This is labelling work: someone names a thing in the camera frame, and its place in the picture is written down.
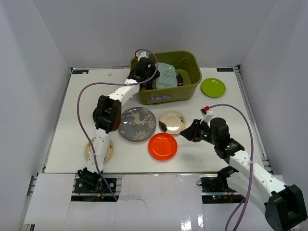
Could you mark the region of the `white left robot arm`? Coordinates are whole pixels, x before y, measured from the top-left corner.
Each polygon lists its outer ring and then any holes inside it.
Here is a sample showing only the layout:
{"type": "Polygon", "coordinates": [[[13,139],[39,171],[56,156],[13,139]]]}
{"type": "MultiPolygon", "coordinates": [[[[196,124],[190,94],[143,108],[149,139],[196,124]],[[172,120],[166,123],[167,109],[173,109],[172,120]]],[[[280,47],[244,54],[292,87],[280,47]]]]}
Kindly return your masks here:
{"type": "Polygon", "coordinates": [[[122,105],[133,95],[140,91],[140,85],[150,82],[159,77],[158,62],[153,62],[148,57],[138,58],[138,66],[129,73],[123,84],[95,82],[85,86],[77,98],[77,118],[79,125],[88,139],[92,152],[83,170],[77,172],[81,181],[91,192],[97,192],[102,186],[103,162],[109,141],[113,133],[119,128],[121,123],[122,105]],[[94,85],[115,85],[117,90],[107,96],[98,98],[97,106],[93,111],[95,123],[94,141],[86,133],[80,118],[80,101],[82,93],[94,85]]]}

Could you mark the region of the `pale blue rectangular plate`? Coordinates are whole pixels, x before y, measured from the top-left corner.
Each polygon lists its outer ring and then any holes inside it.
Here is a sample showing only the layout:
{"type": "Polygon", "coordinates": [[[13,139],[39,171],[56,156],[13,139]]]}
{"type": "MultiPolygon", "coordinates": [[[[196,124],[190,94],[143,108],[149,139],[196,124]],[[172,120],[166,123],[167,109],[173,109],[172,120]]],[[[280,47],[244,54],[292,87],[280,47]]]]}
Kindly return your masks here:
{"type": "Polygon", "coordinates": [[[178,86],[175,67],[158,63],[158,71],[160,76],[156,79],[155,86],[157,89],[173,88],[178,86]]]}

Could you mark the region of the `grey reindeer plate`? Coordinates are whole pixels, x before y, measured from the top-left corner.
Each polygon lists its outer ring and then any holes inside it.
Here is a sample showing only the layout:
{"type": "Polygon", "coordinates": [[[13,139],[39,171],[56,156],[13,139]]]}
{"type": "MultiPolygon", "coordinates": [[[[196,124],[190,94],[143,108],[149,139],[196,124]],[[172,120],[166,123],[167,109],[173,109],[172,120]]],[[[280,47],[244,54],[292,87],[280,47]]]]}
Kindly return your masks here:
{"type": "Polygon", "coordinates": [[[156,129],[154,114],[144,107],[132,107],[121,115],[119,133],[127,140],[137,142],[148,139],[156,129]]]}

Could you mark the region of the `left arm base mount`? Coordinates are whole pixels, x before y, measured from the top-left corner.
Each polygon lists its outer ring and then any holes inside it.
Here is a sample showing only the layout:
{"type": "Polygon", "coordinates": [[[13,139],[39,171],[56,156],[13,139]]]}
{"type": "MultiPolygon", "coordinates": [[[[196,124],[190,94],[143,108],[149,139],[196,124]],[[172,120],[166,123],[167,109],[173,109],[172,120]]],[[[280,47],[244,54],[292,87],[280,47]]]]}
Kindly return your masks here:
{"type": "Polygon", "coordinates": [[[71,201],[73,202],[116,202],[117,178],[105,178],[87,168],[77,171],[71,201]]]}

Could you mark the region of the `striped dark rim plate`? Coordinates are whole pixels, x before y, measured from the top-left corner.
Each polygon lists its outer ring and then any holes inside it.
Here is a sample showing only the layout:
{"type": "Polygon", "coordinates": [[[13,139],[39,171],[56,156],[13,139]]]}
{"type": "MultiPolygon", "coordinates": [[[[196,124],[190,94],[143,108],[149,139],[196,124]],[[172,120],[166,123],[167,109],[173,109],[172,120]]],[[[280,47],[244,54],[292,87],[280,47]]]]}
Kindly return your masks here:
{"type": "Polygon", "coordinates": [[[178,87],[186,86],[191,83],[188,72],[184,70],[176,70],[176,79],[177,79],[178,87]]]}

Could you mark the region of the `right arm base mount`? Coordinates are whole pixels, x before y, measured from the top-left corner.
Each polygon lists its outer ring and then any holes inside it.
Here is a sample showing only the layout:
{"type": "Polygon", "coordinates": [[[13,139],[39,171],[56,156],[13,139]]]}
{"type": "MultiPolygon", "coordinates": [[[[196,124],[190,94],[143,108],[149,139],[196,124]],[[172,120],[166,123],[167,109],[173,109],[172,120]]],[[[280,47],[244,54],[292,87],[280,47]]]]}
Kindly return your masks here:
{"type": "Polygon", "coordinates": [[[203,204],[240,203],[244,197],[228,187],[227,179],[238,173],[233,167],[225,167],[215,177],[201,177],[197,186],[201,187],[203,204]]]}

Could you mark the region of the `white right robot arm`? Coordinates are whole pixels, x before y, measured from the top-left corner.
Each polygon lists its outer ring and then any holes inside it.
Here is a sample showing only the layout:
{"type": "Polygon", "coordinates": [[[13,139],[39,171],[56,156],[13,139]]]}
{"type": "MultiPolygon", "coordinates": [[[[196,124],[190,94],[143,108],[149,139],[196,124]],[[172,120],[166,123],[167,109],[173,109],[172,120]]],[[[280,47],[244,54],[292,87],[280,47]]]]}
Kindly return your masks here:
{"type": "Polygon", "coordinates": [[[288,186],[258,163],[253,163],[244,147],[230,137],[224,119],[214,118],[209,124],[196,119],[180,135],[189,141],[206,141],[214,146],[218,157],[228,166],[206,184],[223,192],[234,190],[240,193],[258,207],[273,230],[288,231],[307,220],[300,188],[294,184],[288,186]]]}

